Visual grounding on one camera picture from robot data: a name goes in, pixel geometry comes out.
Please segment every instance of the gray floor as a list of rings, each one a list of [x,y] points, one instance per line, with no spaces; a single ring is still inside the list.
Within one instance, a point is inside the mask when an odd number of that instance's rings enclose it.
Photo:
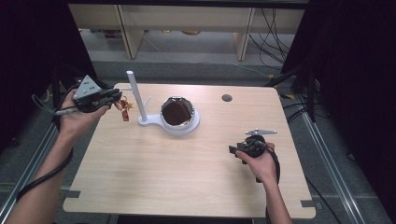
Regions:
[[[185,35],[176,31],[167,34],[161,31],[148,31],[134,60],[127,59],[122,40],[119,38],[106,39],[101,33],[91,33],[89,30],[83,30],[81,35],[97,75],[108,84],[127,81],[124,72],[129,69],[134,70],[138,82],[146,83],[260,86],[269,80],[268,76],[279,75],[279,70],[262,64],[259,51],[251,41],[248,44],[246,59],[238,62],[231,34],[202,32],[198,35]],[[253,35],[253,37],[261,43],[258,35]],[[293,39],[293,35],[280,35],[279,37],[286,45],[290,45]],[[280,57],[276,50],[270,50]],[[281,67],[281,63],[268,56],[262,55],[262,60],[275,68]],[[292,81],[293,77],[279,84],[276,87],[278,92],[289,94]],[[281,99],[281,103],[292,105],[297,102],[293,99]],[[290,116],[298,109],[297,106],[285,108],[285,116]],[[318,105],[315,111],[320,133],[366,223],[391,223],[358,164],[346,157],[347,146],[339,136],[332,119],[328,118],[326,110]],[[18,136],[21,144],[18,147],[8,147],[0,155],[0,204],[5,201],[18,181],[49,125],[50,115],[37,109]],[[340,200],[302,116],[290,123],[290,131],[305,175],[323,195],[342,223],[353,223]],[[62,209],[64,194],[73,182],[93,132],[94,127],[75,146],[76,153],[67,168],[64,180],[57,223],[117,222],[117,215],[72,214]],[[336,223],[318,193],[312,188],[310,191],[317,204],[316,217],[294,220],[294,222]],[[257,219],[254,223],[263,223],[263,220]]]

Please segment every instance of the floor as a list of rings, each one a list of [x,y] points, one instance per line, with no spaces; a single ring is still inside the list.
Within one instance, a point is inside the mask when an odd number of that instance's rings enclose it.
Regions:
[[[255,76],[266,79],[272,75],[268,71],[275,71],[274,75],[277,75],[279,73],[278,69],[282,66],[279,61],[264,54],[260,55],[260,51],[252,40],[248,42],[245,60],[238,62],[231,34],[201,32],[198,35],[186,35],[179,31],[170,33],[147,31],[137,57],[130,60],[127,58],[120,38],[105,38],[101,32],[93,33],[90,30],[82,30],[80,33],[98,76],[110,82],[116,80],[115,77],[118,76],[119,69],[129,63],[171,63],[180,67],[186,65],[194,67],[215,65],[235,71],[238,71],[238,69],[248,70]],[[262,42],[258,34],[253,34],[252,37],[258,43]],[[279,35],[279,38],[286,46],[290,46],[293,35]],[[271,45],[276,46],[273,38],[268,41]],[[282,59],[279,50],[272,48],[268,48],[268,50]],[[106,63],[115,63],[117,66],[108,68]],[[258,67],[265,67],[270,70],[260,70],[257,69]],[[163,68],[164,72],[167,71],[166,65]],[[292,78],[279,85],[278,91],[284,95],[290,93],[291,82]],[[299,103],[299,98],[289,99],[284,96],[281,99],[281,103],[283,106],[290,105],[284,109],[287,118],[291,118],[300,109],[299,106],[294,105]],[[361,212],[363,220],[359,221],[358,219],[357,221],[348,213],[347,202],[343,202],[343,197],[339,193],[337,183],[335,183],[336,180],[330,174],[326,163],[326,155],[320,152],[318,142],[314,141],[312,130],[307,127],[309,126],[309,119],[306,118],[306,115],[300,115],[290,122],[290,130],[308,180],[318,189],[320,195],[330,205],[341,223],[391,223],[357,163],[346,156],[348,153],[347,146],[343,142],[342,137],[338,135],[336,127],[332,123],[331,118],[329,118],[325,108],[318,106],[315,111],[317,114],[315,126],[320,130],[320,137],[324,140],[325,147],[330,151],[336,171],[340,173],[344,182],[343,186],[346,186],[346,191],[350,192],[352,199]],[[22,140],[18,147],[10,146],[0,155],[0,204],[6,201],[13,186],[18,182],[19,176],[24,172],[26,165],[32,158],[36,146],[40,144],[41,139],[38,136],[43,136],[49,126],[50,117],[43,113],[37,110],[32,115],[30,122],[26,124],[26,128],[20,135]],[[80,139],[76,148],[86,148],[93,131],[94,129],[86,137]],[[62,188],[62,200],[73,182],[73,174],[76,173],[83,154],[83,150],[78,151],[68,168],[68,175]],[[331,210],[320,199],[319,193],[312,186],[309,188],[316,203],[317,216],[313,219],[296,219],[293,221],[295,223],[336,223]],[[118,216],[109,214],[69,214],[63,211],[61,201],[56,221],[57,223],[117,223]],[[253,221],[254,223],[264,223],[263,219],[254,219]]]

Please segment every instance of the table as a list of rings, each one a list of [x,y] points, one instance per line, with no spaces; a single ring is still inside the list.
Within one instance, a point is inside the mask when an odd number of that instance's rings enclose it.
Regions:
[[[120,83],[115,88],[127,88]],[[201,115],[197,129],[173,136],[160,127],[141,127],[137,104],[130,121],[112,107],[101,118],[66,198],[67,212],[187,217],[264,217],[262,184],[229,153],[246,131],[276,143],[280,189],[293,218],[312,218],[314,207],[282,106],[275,89],[231,86],[138,84],[147,113],[159,113],[170,96],[190,100]],[[222,100],[224,94],[231,102]]]

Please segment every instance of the finger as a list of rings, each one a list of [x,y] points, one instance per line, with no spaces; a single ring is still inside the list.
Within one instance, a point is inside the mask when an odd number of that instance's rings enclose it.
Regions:
[[[95,119],[101,118],[109,109],[110,107],[108,105],[104,105],[97,109],[96,111],[92,112],[92,115]]]
[[[275,145],[274,145],[274,143],[266,142],[265,144],[267,144],[267,146],[270,147],[271,149],[275,150]]]
[[[241,159],[247,163],[249,163],[251,160],[253,160],[253,158],[249,157],[249,155],[243,151],[236,150],[235,154],[236,154],[236,156],[238,156],[239,159]]]
[[[118,102],[118,101],[114,102],[114,106],[115,106],[118,110],[122,110],[122,105],[120,104],[120,102]]]
[[[65,100],[72,100],[73,96],[76,94],[77,89],[73,89],[71,90],[65,97]]]

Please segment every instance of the black cable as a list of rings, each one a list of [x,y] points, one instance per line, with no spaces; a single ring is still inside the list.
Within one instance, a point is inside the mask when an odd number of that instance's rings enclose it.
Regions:
[[[307,108],[308,108],[308,107],[305,106],[305,107],[303,107],[303,108],[297,110],[296,112],[294,112],[292,115],[290,115],[290,116],[287,118],[287,122],[288,122],[288,123],[292,122],[292,121],[293,121],[294,119],[296,119],[298,116],[300,116],[300,115],[302,115],[304,112],[306,112]]]
[[[59,172],[62,171],[62,169],[64,167],[67,166],[67,164],[69,164],[69,162],[72,160],[73,158],[73,148],[69,153],[69,156],[66,158],[66,160],[57,168],[55,168],[54,170],[52,170],[51,172],[47,173],[46,175],[41,176],[40,178],[38,178],[37,180],[31,182],[30,184],[26,185],[17,195],[17,202],[21,199],[21,197],[23,197],[23,195],[25,195],[27,192],[29,192],[31,189],[37,187],[38,185],[42,184],[43,182],[49,180],[50,178],[54,177],[55,175],[57,175]]]
[[[279,37],[277,36],[277,30],[276,30],[276,9],[273,8],[273,20],[272,20],[272,22],[271,22],[271,25],[270,25],[269,21],[267,20],[267,17],[265,16],[265,13],[264,13],[264,10],[263,10],[263,9],[262,9],[262,15],[263,15],[263,17],[264,17],[264,19],[265,19],[265,22],[267,23],[268,30],[269,30],[267,36],[266,36],[265,39],[264,39],[264,42],[266,42],[266,39],[267,39],[268,35],[271,34],[271,35],[273,36],[275,42],[277,43],[277,48],[274,47],[274,46],[272,46],[272,45],[270,45],[270,44],[268,44],[268,43],[266,43],[266,44],[267,44],[268,46],[270,46],[271,48],[273,48],[273,49],[279,50],[280,54],[282,55],[283,60],[285,60],[285,59],[286,59],[285,51],[282,49],[282,47],[280,46],[280,44],[283,45],[286,49],[289,49],[289,47],[287,47],[287,46],[279,39]]]
[[[318,189],[315,187],[314,184],[312,184],[312,182],[308,179],[308,177],[306,175],[304,175],[306,182],[308,182],[308,184],[314,189],[314,191],[318,194],[318,196],[320,197],[320,199],[326,204],[326,206],[329,208],[330,212],[332,213],[332,215],[334,216],[334,218],[337,220],[337,223],[341,224],[340,219],[338,218],[338,216],[335,214],[335,212],[332,210],[332,208],[330,207],[330,205],[327,203],[327,201],[323,198],[323,196],[320,194],[320,192],[318,191]]]
[[[253,41],[253,43],[256,45],[256,47],[257,47],[260,51],[262,51],[262,52],[268,54],[268,56],[270,56],[271,58],[277,60],[277,61],[280,62],[280,63],[283,63],[283,62],[284,62],[282,59],[279,59],[278,57],[276,57],[276,56],[275,56],[273,53],[271,53],[270,51],[264,49],[264,48],[262,47],[263,44],[259,45],[259,44],[256,42],[256,40],[253,38],[253,36],[251,36],[251,34],[249,34],[249,37],[250,37],[250,39]]]
[[[77,87],[79,84],[73,85],[69,90],[66,91],[64,97],[62,98],[62,100],[60,101],[59,105],[56,108],[56,111],[61,109],[62,104],[64,103],[64,99],[66,98],[66,96],[68,95],[68,93],[73,90],[75,87]],[[59,117],[54,116],[52,119],[52,122],[55,123],[57,129],[59,130]],[[70,161],[73,158],[73,148],[70,150],[69,155],[67,156],[66,160],[64,162],[62,162],[61,165],[59,165],[58,167],[56,167],[54,170],[52,170],[51,172],[47,173],[46,175],[43,175],[41,177],[39,177],[37,180],[34,180],[33,182],[31,182],[30,184],[26,185],[25,187],[23,187],[23,189],[20,190],[20,192],[17,195],[17,199],[16,201],[18,202],[21,197],[23,197],[23,195],[25,195],[27,192],[29,192],[31,189],[37,187],[38,185],[42,184],[43,182],[51,179],[52,177],[54,177],[55,175],[57,175],[59,172],[62,171],[62,169],[64,169],[64,167],[67,166],[67,164],[70,163]]]

